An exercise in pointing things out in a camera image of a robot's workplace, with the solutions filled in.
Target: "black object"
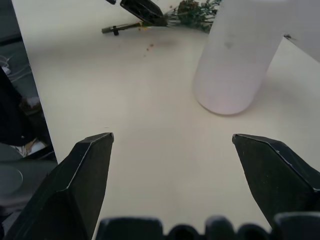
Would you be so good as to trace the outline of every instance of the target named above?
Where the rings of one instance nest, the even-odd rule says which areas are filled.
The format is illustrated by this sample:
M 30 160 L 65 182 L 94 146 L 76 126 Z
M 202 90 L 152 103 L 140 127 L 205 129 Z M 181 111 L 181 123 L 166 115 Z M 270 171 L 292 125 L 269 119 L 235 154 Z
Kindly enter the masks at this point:
M 5 240 L 91 240 L 105 196 L 114 137 L 78 142 L 43 181 Z
M 238 152 L 254 200 L 269 223 L 283 212 L 320 210 L 320 173 L 281 141 L 235 134 Z
M 113 26 L 113 34 L 114 34 L 115 36 L 118 36 L 118 35 L 119 35 L 119 31 L 118 31 L 118 29 L 117 29 L 117 26 Z
M 280 213 L 267 233 L 255 224 L 244 224 L 237 232 L 223 216 L 214 216 L 205 223 L 204 235 L 192 226 L 177 225 L 167 236 L 156 218 L 118 217 L 101 221 L 96 240 L 319 240 L 320 213 Z
M 152 26 L 167 26 L 161 9 L 151 0 L 122 0 L 120 6 Z
M 13 34 L 10 36 L 1 37 L 0 38 L 0 47 L 6 46 L 9 44 L 22 42 L 22 41 L 23 41 L 23 39 L 22 39 L 21 33 L 16 33 L 16 34 Z
M 105 195 L 113 140 L 112 133 L 104 133 L 77 143 L 45 179 L 5 239 L 90 240 Z M 96 240 L 320 239 L 320 213 L 311 212 L 318 208 L 319 173 L 282 142 L 245 134 L 234 135 L 232 141 L 271 233 L 255 224 L 236 232 L 226 218 L 214 216 L 205 222 L 204 235 L 183 224 L 165 236 L 157 218 L 116 217 L 101 221 Z M 291 213 L 279 213 L 273 221 L 271 215 L 283 210 Z M 310 212 L 292 212 L 304 210 Z
M 35 139 L 32 125 L 19 107 L 21 99 L 0 67 L 0 143 L 24 146 Z
M 0 223 L 0 239 L 3 239 L 4 236 L 5 236 L 5 230 L 2 223 Z
M 116 0 L 106 0 L 108 3 L 112 4 L 112 5 L 115 5 L 116 4 Z

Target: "white table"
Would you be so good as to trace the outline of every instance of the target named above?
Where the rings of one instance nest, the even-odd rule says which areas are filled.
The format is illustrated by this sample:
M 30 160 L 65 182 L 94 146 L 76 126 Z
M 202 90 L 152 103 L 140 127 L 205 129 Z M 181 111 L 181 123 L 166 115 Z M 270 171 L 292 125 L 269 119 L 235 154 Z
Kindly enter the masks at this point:
M 203 232 L 207 217 L 224 215 L 236 228 L 254 222 L 268 229 L 234 133 L 281 140 L 320 170 L 320 65 L 287 40 L 253 105 L 220 116 L 191 90 L 206 34 L 154 28 L 103 35 L 103 27 L 135 21 L 104 0 L 13 3 L 57 159 L 85 137 L 114 133 L 101 218 L 155 216 L 165 232 L 177 223 Z

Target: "floor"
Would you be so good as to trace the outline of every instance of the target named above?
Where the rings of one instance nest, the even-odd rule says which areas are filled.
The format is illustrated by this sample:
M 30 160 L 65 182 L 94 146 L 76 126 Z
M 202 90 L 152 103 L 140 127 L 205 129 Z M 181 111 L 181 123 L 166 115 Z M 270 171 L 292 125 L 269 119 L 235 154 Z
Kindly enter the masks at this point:
M 0 42 L 20 34 L 19 25 L 11 0 L 0 0 Z M 22 41 L 0 46 L 0 56 L 9 59 L 9 69 L 16 74 L 12 84 L 24 98 L 37 97 L 38 92 L 31 73 L 29 60 Z M 42 112 L 30 116 L 37 136 L 48 145 L 51 144 L 47 124 Z M 21 159 L 21 155 L 12 147 L 0 143 L 0 162 Z

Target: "dark clothing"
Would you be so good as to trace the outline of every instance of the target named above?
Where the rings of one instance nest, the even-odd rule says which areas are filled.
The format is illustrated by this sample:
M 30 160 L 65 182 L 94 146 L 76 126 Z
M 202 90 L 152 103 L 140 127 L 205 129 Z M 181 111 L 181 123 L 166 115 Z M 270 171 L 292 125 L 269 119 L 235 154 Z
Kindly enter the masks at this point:
M 20 147 L 35 138 L 29 119 L 19 107 L 21 99 L 0 67 L 0 143 Z

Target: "white cylinder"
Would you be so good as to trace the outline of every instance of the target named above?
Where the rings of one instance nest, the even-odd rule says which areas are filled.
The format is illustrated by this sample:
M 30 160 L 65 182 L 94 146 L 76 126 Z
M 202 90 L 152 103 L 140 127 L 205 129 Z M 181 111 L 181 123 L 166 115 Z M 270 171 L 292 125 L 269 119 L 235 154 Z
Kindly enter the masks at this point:
M 223 0 L 195 73 L 193 91 L 223 115 L 253 101 L 294 14 L 295 0 Z

